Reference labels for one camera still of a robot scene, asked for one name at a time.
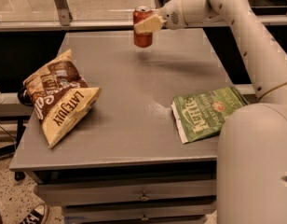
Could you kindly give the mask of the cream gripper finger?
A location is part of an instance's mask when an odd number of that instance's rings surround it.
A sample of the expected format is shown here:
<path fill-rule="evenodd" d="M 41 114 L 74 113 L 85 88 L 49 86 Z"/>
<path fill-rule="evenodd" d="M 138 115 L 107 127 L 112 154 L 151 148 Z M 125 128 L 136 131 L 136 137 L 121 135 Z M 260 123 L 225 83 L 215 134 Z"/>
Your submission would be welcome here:
<path fill-rule="evenodd" d="M 134 31 L 136 34 L 149 34 L 160 31 L 166 21 L 163 19 L 162 16 L 158 14 L 153 14 L 146 19 L 137 22 L 134 25 Z"/>

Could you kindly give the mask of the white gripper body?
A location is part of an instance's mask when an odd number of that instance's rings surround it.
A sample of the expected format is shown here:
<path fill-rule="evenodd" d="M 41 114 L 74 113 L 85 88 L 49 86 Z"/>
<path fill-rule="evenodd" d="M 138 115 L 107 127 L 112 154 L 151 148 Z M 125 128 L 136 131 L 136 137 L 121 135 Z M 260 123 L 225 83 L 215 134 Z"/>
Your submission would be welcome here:
<path fill-rule="evenodd" d="M 187 26 L 183 0 L 170 0 L 159 10 L 159 15 L 164 19 L 164 26 L 168 29 L 176 30 Z"/>

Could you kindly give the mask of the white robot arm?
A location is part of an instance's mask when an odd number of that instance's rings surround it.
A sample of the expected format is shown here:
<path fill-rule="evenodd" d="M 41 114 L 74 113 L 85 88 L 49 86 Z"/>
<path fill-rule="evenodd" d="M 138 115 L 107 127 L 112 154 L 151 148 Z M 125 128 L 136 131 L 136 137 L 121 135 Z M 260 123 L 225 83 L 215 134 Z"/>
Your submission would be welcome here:
<path fill-rule="evenodd" d="M 225 122 L 217 146 L 217 224 L 287 224 L 287 53 L 248 0 L 171 0 L 137 33 L 220 17 L 230 27 L 256 103 Z"/>

